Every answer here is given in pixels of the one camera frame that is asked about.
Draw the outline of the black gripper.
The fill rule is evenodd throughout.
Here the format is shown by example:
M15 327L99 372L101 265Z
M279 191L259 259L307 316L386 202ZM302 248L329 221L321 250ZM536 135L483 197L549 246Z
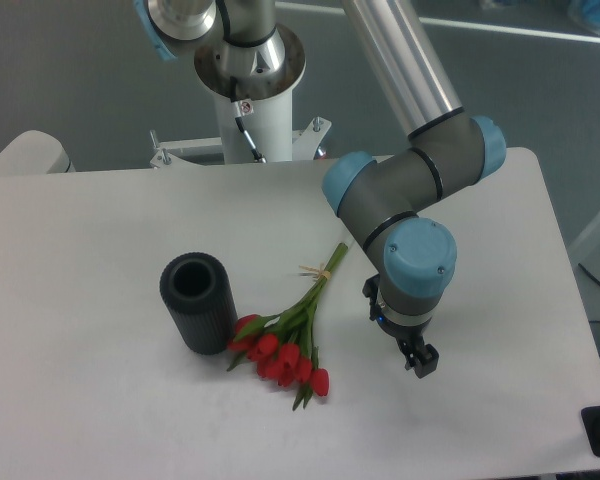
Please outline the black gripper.
M438 351L424 342L429 314L409 316L394 311L384 301L379 284L380 277L375 275L365 281L362 289L363 296L369 300L369 318L396 339L405 357L405 369L414 368L415 375L422 379L437 369L439 361Z

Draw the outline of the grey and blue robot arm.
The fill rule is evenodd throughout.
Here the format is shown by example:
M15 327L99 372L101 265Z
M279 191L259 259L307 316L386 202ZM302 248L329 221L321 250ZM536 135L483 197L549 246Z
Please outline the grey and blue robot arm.
M134 7L161 58L193 49L196 74L214 97L226 163L314 154L315 142L292 134L291 95L305 71L305 52L277 21L273 2ZM409 2L347 1L343 9L410 145L384 161L364 152L342 156L322 190L376 268L363 289L371 319L422 377L437 367L438 353L422 334L452 279L457 248L450 232L421 211L498 170L506 142L492 120L465 113Z

